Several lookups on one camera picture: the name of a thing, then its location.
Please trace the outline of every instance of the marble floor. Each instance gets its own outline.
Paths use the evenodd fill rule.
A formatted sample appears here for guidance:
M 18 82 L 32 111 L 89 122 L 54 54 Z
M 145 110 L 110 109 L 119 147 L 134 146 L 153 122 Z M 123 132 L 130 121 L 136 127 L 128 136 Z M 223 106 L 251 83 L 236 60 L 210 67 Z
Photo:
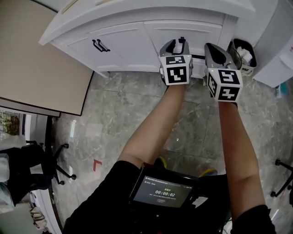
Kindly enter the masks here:
M 105 79 L 95 74 L 81 117 L 62 114 L 54 123 L 56 147 L 70 147 L 59 158 L 61 167 L 72 170 L 77 180 L 61 186 L 53 180 L 55 202 L 64 224 L 72 212 L 97 188 L 107 175 L 123 146 L 166 90 L 159 74 L 146 72 L 111 73 Z M 239 101 L 239 112 L 254 146 L 266 203 L 277 233 L 288 234 L 293 227 L 293 208 L 286 190 L 271 198 L 289 177 L 274 165 L 275 159 L 293 162 L 293 90 L 277 99 L 274 89 L 249 77 Z M 208 168 L 225 173 L 217 103 L 210 98 L 202 80 L 193 79 L 185 94 L 178 122 L 161 153 L 170 170 L 199 176 Z M 98 160 L 93 171 L 93 162 Z M 225 227 L 230 232 L 231 222 Z

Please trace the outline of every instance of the display screen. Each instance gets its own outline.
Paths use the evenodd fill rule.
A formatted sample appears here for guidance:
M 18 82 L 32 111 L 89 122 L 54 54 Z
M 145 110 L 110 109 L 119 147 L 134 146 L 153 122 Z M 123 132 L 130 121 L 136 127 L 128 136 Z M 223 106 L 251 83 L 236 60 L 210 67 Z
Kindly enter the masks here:
M 134 201 L 157 206 L 181 207 L 192 187 L 145 176 Z

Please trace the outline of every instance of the cabinet door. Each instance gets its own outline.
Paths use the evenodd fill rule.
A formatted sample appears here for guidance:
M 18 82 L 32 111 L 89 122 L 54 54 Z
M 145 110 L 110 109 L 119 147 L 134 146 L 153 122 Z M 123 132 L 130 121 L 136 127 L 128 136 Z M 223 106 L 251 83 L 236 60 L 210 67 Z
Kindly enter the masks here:
M 144 22 L 156 51 L 172 39 L 184 37 L 189 45 L 191 54 L 204 56 L 205 43 L 218 43 L 222 25 L 199 21 L 184 20 L 159 20 Z M 181 46 L 176 43 L 175 52 L 181 51 Z
M 84 35 L 78 40 L 67 44 L 71 50 L 80 55 L 79 61 L 98 71 L 119 71 L 124 67 L 123 59 L 111 48 L 111 46 L 103 42 L 103 46 L 110 49 L 108 52 L 101 52 L 92 41 L 93 38 Z
M 122 24 L 90 33 L 92 38 L 109 43 L 123 59 L 124 70 L 159 71 L 158 55 L 143 22 Z

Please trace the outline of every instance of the office chair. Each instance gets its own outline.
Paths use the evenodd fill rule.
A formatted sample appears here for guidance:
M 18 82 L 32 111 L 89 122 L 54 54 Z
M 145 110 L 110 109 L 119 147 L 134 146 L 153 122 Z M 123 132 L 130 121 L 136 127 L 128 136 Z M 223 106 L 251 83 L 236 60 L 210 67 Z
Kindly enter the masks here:
M 69 178 L 69 179 L 73 179 L 73 180 L 75 180 L 76 179 L 76 175 L 74 175 L 74 174 L 72 174 L 72 175 L 69 175 L 69 174 L 67 174 L 58 164 L 57 164 L 57 159 L 58 159 L 58 157 L 59 157 L 59 155 L 60 155 L 60 153 L 61 153 L 61 151 L 62 151 L 62 149 L 68 149 L 69 148 L 69 145 L 68 144 L 63 144 L 63 145 L 61 145 L 59 148 L 58 148 L 58 150 L 56 151 L 56 153 L 53 155 L 53 152 L 50 150 L 50 151 L 47 151 L 46 150 L 46 153 L 43 151 L 43 148 L 42 148 L 42 146 L 43 146 L 43 143 L 40 143 L 40 145 L 38 145 L 37 144 L 37 142 L 36 141 L 27 141 L 27 143 L 29 143 L 29 144 L 31 144 L 31 145 L 34 145 L 35 147 L 38 147 L 38 148 L 40 148 L 41 150 L 42 150 L 42 153 L 39 151 L 39 150 L 37 150 L 37 149 L 33 149 L 33 150 L 37 150 L 38 152 L 39 152 L 39 154 L 44 154 L 44 155 L 46 155 L 48 158 L 47 158 L 47 161 L 49 160 L 50 162 L 49 162 L 49 165 L 51 166 L 51 167 L 53 167 L 53 176 L 56 178 L 56 180 L 57 180 L 57 183 L 60 185 L 64 185 L 65 184 L 65 182 L 64 181 L 59 181 L 59 178 L 58 178 L 58 174 L 57 174 L 57 170 L 60 172 L 60 173 L 62 173 L 63 175 L 65 175 L 67 178 Z
M 9 156 L 10 177 L 7 181 L 7 189 L 10 192 L 14 205 L 18 204 L 26 194 L 33 190 L 46 190 L 52 184 L 55 177 L 58 184 L 63 185 L 64 181 L 59 181 L 57 170 L 66 177 L 73 180 L 76 175 L 68 175 L 57 165 L 57 158 L 63 148 L 68 148 L 68 144 L 63 144 L 55 155 L 45 153 L 43 148 L 35 141 L 28 142 L 30 145 L 19 148 L 11 148 L 0 151 Z M 31 168 L 41 165 L 43 174 L 32 174 Z
M 293 181 L 293 167 L 291 167 L 291 166 L 289 166 L 289 165 L 287 165 L 287 164 L 281 162 L 279 159 L 276 160 L 275 165 L 276 165 L 276 166 L 281 165 L 281 166 L 287 168 L 288 170 L 291 171 L 291 175 L 290 175 L 290 177 L 287 179 L 287 181 L 285 182 L 285 184 L 282 186 L 282 188 L 281 188 L 277 193 L 274 192 L 274 191 L 271 192 L 271 197 L 277 197 L 277 196 L 279 196 L 279 195 L 281 194 L 281 192 L 283 192 L 284 189 L 287 188 L 288 190 L 291 190 L 291 191 L 290 191 L 290 195 L 289 195 L 289 203 L 290 203 L 290 205 L 293 206 L 293 192 L 292 192 L 292 185 L 289 185 L 290 182 Z

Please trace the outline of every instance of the sleeve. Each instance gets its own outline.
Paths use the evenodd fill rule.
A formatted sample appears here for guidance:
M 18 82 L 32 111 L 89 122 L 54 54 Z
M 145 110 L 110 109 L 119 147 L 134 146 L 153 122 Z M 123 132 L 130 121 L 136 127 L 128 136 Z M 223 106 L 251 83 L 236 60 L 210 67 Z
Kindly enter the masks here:
M 266 205 L 254 207 L 238 217 L 233 224 L 231 234 L 275 234 L 275 226 L 271 222 L 270 210 Z
M 99 225 L 126 207 L 139 173 L 129 162 L 116 162 L 100 186 L 66 220 L 62 233 L 97 232 Z

